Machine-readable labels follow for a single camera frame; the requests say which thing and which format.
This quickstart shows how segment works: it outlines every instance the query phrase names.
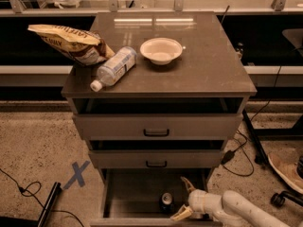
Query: blue tape x mark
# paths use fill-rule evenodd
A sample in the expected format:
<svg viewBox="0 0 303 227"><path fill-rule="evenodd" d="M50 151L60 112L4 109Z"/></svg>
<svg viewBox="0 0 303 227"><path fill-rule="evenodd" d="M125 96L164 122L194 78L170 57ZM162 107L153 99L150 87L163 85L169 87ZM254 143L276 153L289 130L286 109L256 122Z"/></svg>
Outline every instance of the blue tape x mark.
<svg viewBox="0 0 303 227"><path fill-rule="evenodd" d="M90 164L89 161L86 161L81 167L78 166L78 163L73 163L73 168L75 171L74 176L67 182L67 184L63 187L63 189L68 189L72 183L74 183L76 180L78 181L78 184L80 187L85 186L84 179L82 178L82 171Z"/></svg>

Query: drawer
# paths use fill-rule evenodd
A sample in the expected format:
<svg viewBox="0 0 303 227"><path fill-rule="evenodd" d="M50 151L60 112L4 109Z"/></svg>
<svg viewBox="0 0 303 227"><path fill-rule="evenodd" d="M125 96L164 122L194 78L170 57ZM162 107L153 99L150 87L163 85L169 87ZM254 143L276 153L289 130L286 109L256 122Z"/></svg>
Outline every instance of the drawer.
<svg viewBox="0 0 303 227"><path fill-rule="evenodd" d="M231 139L241 114L81 114L74 115L85 140L217 140Z"/></svg>
<svg viewBox="0 0 303 227"><path fill-rule="evenodd" d="M223 152L208 141L104 142L89 156L96 168L212 168Z"/></svg>
<svg viewBox="0 0 303 227"><path fill-rule="evenodd" d="M222 226L208 216L175 222L169 217L187 203L188 192L181 177L205 189L206 171L201 169L110 169L106 173L100 217L90 226ZM160 197L170 193L173 204L167 211Z"/></svg>

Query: snack bag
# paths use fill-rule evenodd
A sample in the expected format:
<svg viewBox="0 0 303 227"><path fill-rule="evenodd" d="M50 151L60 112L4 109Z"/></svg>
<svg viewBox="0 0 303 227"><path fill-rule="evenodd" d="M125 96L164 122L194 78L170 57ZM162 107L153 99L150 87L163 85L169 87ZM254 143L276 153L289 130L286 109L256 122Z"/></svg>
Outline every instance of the snack bag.
<svg viewBox="0 0 303 227"><path fill-rule="evenodd" d="M94 65L114 56L114 51L97 34L69 26L30 25L41 39L81 65Z"/></svg>

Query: concrete floor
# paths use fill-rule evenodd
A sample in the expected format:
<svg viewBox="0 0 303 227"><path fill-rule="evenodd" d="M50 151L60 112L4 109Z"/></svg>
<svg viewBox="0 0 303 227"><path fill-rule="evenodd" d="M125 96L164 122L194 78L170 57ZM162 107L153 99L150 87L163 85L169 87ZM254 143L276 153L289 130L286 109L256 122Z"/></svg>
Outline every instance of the concrete floor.
<svg viewBox="0 0 303 227"><path fill-rule="evenodd" d="M263 104L264 102L250 102L247 112L252 116ZM302 112L302 103L271 103L253 123L258 128L291 127ZM244 123L239 130L249 136ZM238 134L235 138L243 141ZM298 156L303 154L302 141L262 143L266 152L274 151L286 161L296 162ZM236 141L230 141L226 149L237 146ZM235 190L288 225L298 226L303 220L301 206L288 200L279 209L270 204L273 194L286 190L286 184L270 167L254 163L256 151L251 142L243 149L252 161L253 175L236 176L219 166L208 182L209 192L222 194L228 189ZM42 203L45 203L53 183L61 183L62 188L66 186L74 175L73 164L77 163L81 167L86 161L90 161L87 152L88 149L78 135L66 102L0 102L0 168L22 187L39 181L42 188L36 197ZM240 174L247 174L252 170L241 150L238 150L235 158L225 166ZM72 212L88 227L91 220L100 217L103 183L91 163L81 175L83 186L77 181L71 183L57 199L55 209ZM42 207L34 198L23 197L16 183L2 173L0 189L1 217L38 219ZM37 185L34 184L29 189L35 192ZM80 225L66 213L51 213L47 226Z"/></svg>

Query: cabinet top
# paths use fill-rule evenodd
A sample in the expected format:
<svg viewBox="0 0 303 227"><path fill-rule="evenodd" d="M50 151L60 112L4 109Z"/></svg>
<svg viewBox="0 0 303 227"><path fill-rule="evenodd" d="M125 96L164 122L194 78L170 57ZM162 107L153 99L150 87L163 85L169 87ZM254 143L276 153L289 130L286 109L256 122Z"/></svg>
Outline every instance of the cabinet top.
<svg viewBox="0 0 303 227"><path fill-rule="evenodd" d="M66 97L250 96L256 88L213 12L104 12L91 27L117 51L130 46L136 65L112 87L93 92L96 68L74 66L63 87ZM183 47L168 65L155 65L140 53L152 38L170 38Z"/></svg>

